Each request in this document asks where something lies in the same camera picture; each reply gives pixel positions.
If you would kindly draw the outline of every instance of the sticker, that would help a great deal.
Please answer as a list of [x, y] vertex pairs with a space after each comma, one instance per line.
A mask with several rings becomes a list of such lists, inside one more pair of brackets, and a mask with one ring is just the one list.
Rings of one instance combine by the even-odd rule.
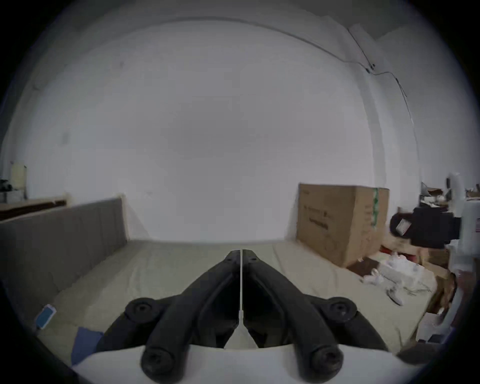
[[411, 225], [412, 225], [412, 223], [410, 223], [408, 220], [401, 219], [400, 223], [398, 223], [398, 225], [395, 229], [399, 233], [400, 236], [403, 236], [403, 235], [405, 235], [405, 232], [407, 231], [408, 228], [410, 228]]

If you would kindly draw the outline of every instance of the electrical wire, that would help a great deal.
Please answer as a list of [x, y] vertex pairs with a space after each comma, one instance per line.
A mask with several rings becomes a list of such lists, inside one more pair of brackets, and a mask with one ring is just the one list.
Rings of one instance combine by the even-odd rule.
[[[283, 29], [280, 29], [280, 28], [276, 28], [276, 27], [273, 27], [273, 26], [270, 26], [270, 25], [266, 25], [266, 24], [262, 24], [262, 23], [257, 23], [257, 22], [252, 22], [252, 21], [247, 21], [247, 20], [244, 20], [244, 19], [240, 19], [240, 18], [235, 18], [235, 17], [224, 17], [224, 16], [190, 16], [190, 17], [177, 17], [177, 18], [173, 18], [173, 19], [169, 19], [169, 20], [165, 20], [163, 22], [161, 22], [160, 24], [163, 25], [163, 24], [171, 24], [171, 23], [179, 23], [179, 22], [187, 22], [187, 21], [225, 21], [225, 22], [231, 22], [231, 23], [239, 23], [239, 24], [246, 24], [246, 25], [252, 25], [252, 26], [256, 26], [256, 27], [259, 27], [259, 28], [263, 28], [263, 29], [268, 29], [270, 31], [274, 31], [274, 32], [278, 32], [278, 33], [281, 33], [283, 35], [286, 35], [286, 36], [289, 36], [291, 38], [294, 38], [296, 40], [299, 40], [305, 44], [308, 44], [314, 48], [317, 48], [319, 49], [320, 51], [326, 53], [327, 55], [341, 61], [342, 63], [345, 63], [345, 64], [357, 64], [359, 66], [361, 66], [368, 74], [372, 75], [372, 76], [380, 76], [380, 75], [383, 75], [383, 74], [390, 74], [393, 76], [393, 78], [395, 79], [397, 85], [398, 85], [398, 88], [400, 89], [400, 92], [402, 94], [402, 97], [403, 97], [403, 101], [405, 103], [405, 106], [407, 107], [407, 111], [408, 111], [408, 116], [410, 117], [410, 121], [412, 123], [412, 128], [413, 128], [413, 136], [415, 138], [415, 144], [416, 144], [416, 148], [417, 148], [417, 158], [418, 158], [418, 161], [420, 162], [420, 150], [419, 150], [419, 143], [418, 143], [418, 140], [417, 140], [417, 134], [415, 132], [415, 124], [413, 122], [413, 118], [412, 118], [412, 115], [411, 115], [411, 112], [410, 112], [410, 108], [408, 107], [408, 102], [407, 102], [407, 94], [405, 93], [405, 90], [403, 89], [402, 87], [402, 84], [400, 84], [400, 81], [399, 79], [395, 76], [395, 74], [393, 72], [390, 72], [390, 71], [384, 71], [384, 72], [380, 72], [380, 73], [374, 73], [374, 68], [375, 68], [375, 64], [371, 63], [370, 60], [368, 59], [367, 55], [365, 54], [365, 52], [363, 51], [362, 47], [360, 46], [360, 44], [358, 43], [358, 41], [355, 39], [355, 37], [352, 35], [352, 33], [347, 29], [348, 33], [350, 34], [350, 36], [352, 36], [353, 40], [355, 41], [355, 43], [357, 44], [357, 46], [359, 47], [360, 51], [363, 53], [363, 55], [365, 56], [365, 59], [367, 60], [370, 68], [367, 68], [365, 67], [360, 61], [355, 61], [355, 60], [345, 60], [341, 57], [339, 57], [338, 55], [336, 55], [335, 53], [333, 52], [330, 52], [329, 50], [327, 50], [326, 48], [322, 47], [321, 45], [317, 44], [317, 43], [314, 43], [313, 41], [310, 41], [304, 37], [301, 37], [301, 36], [298, 36], [296, 34], [293, 34], [291, 32], [287, 32], [287, 31], [284, 31]], [[419, 167], [419, 176], [420, 176], [420, 183], [422, 182], [422, 177], [421, 177], [421, 169]]]

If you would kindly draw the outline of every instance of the blue cloth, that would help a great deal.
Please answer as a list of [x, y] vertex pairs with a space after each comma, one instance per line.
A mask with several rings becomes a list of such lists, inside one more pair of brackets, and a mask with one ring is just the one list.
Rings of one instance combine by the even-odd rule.
[[86, 357], [93, 354], [102, 336], [103, 332], [90, 331], [87, 328], [78, 327], [72, 349], [72, 365], [79, 364]]

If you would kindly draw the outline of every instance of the white fabric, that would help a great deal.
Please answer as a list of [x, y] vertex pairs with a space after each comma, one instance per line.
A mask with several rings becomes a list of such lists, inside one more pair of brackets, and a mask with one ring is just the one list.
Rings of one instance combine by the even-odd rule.
[[[353, 300], [393, 353], [411, 337], [432, 295], [424, 292], [408, 296], [404, 292], [405, 305], [399, 307], [382, 287], [361, 283], [356, 274], [336, 267], [294, 242], [185, 245], [130, 241], [55, 298], [52, 304], [57, 314], [39, 332], [39, 338], [71, 365], [70, 354], [79, 326], [104, 332], [129, 301], [180, 294], [208, 268], [222, 261], [228, 252], [240, 248], [252, 249], [303, 293]], [[435, 291], [429, 279], [425, 284], [430, 284]]]

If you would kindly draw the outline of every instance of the black device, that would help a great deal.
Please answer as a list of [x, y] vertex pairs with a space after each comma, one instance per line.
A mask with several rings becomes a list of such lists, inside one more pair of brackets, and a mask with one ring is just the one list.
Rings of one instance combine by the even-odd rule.
[[244, 324], [260, 348], [294, 344], [299, 372], [321, 383], [342, 367], [338, 344], [387, 350], [349, 299], [301, 293], [251, 250], [231, 251], [180, 295], [132, 300], [96, 351], [145, 345], [144, 373], [157, 383], [181, 379], [188, 345], [223, 348], [239, 324], [242, 263]]

